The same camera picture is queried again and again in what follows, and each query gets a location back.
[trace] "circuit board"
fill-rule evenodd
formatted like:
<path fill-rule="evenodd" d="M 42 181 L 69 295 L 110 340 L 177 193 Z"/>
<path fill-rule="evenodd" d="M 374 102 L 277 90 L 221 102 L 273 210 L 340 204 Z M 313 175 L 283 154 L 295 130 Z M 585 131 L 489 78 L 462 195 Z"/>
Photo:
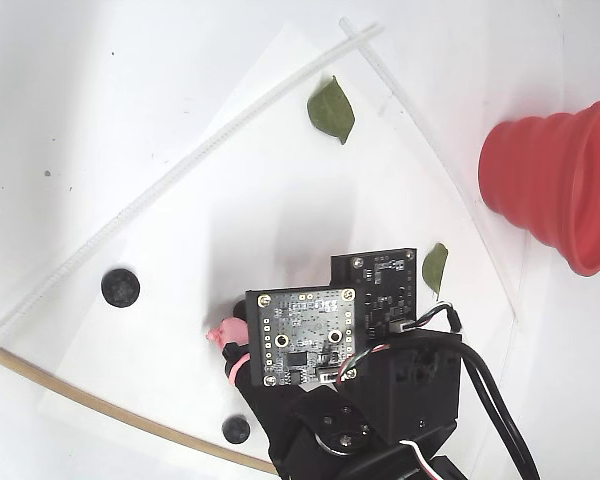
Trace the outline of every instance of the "circuit board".
<path fill-rule="evenodd" d="M 386 338 L 393 327 L 415 322 L 416 254 L 414 248 L 403 248 L 331 257 L 331 285 L 354 285 L 364 297 L 369 343 Z"/>
<path fill-rule="evenodd" d="M 254 385 L 334 382 L 356 353 L 356 305 L 353 288 L 246 292 Z"/>

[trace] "white background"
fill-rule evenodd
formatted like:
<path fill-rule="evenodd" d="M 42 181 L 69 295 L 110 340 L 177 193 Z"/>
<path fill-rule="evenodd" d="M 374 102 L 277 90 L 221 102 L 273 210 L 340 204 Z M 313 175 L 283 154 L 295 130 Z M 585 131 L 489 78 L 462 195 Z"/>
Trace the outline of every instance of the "white background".
<path fill-rule="evenodd" d="M 245 289 L 326 283 L 329 255 L 413 246 L 422 260 L 443 241 L 443 296 L 503 379 L 543 478 L 600 475 L 600 273 L 577 277 L 490 213 L 476 182 L 480 147 L 498 121 L 600 99 L 600 1 L 208 3 L 0 1 L 0 319 L 206 135 L 341 41 L 343 15 L 385 26 L 372 44 L 439 158 L 353 53 L 111 238 L 7 347 L 225 446 L 222 420 L 244 413 L 252 436 L 239 450 L 266 458 L 266 438 L 227 385 L 206 330 Z M 306 119 L 306 99 L 332 74 L 357 119 L 344 147 Z M 126 310 L 99 293 L 102 274 L 118 265 L 142 283 Z M 501 281 L 520 293 L 517 317 Z M 419 287 L 423 311 L 433 299 Z M 471 478 L 516 478 L 463 381 L 445 453 Z M 269 478 L 0 367 L 0 479 L 234 477 Z"/>

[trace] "plastic zip tie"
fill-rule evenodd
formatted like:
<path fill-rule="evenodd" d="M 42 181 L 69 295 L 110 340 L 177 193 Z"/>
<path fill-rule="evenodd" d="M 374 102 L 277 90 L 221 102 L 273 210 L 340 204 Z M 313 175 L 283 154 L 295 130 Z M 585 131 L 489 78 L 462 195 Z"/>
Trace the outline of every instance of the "plastic zip tie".
<path fill-rule="evenodd" d="M 20 303 L 15 311 L 6 317 L 0 325 L 0 347 L 10 332 L 16 327 L 39 301 L 61 279 L 78 269 L 108 238 L 117 233 L 123 226 L 131 222 L 138 214 L 164 195 L 176 182 L 200 164 L 214 150 L 236 134 L 269 106 L 280 100 L 294 87 L 318 73 L 321 69 L 358 48 L 362 42 L 378 35 L 382 27 L 373 24 L 360 34 L 354 35 L 327 50 L 306 66 L 302 67 L 285 80 L 278 83 L 269 92 L 261 96 L 252 105 L 236 115 L 231 121 L 202 142 L 193 152 L 182 158 L 171 170 L 165 173 L 139 197 L 123 208 L 115 217 L 107 222 L 95 235 L 61 264 L 53 273 L 33 289 Z"/>

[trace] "black rubber foot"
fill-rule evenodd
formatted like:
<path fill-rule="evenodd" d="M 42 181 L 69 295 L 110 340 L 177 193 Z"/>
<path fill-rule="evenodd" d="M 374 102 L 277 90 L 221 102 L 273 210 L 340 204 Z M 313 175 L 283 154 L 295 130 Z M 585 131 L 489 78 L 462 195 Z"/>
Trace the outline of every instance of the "black rubber foot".
<path fill-rule="evenodd" d="M 140 295 L 138 277 L 124 268 L 111 270 L 102 277 L 100 288 L 107 303 L 118 308 L 133 305 Z"/>
<path fill-rule="evenodd" d="M 227 418 L 222 424 L 222 434 L 229 443 L 239 445 L 249 438 L 251 427 L 244 417 L 235 415 Z"/>

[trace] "red silicone cup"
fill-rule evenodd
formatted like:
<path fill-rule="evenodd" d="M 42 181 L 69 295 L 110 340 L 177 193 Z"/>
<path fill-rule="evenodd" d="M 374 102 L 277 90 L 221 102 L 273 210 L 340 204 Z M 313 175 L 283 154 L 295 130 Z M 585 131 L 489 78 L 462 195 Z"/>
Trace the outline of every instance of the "red silicone cup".
<path fill-rule="evenodd" d="M 497 125 L 478 182 L 489 208 L 556 247 L 573 271 L 600 271 L 600 102 Z"/>

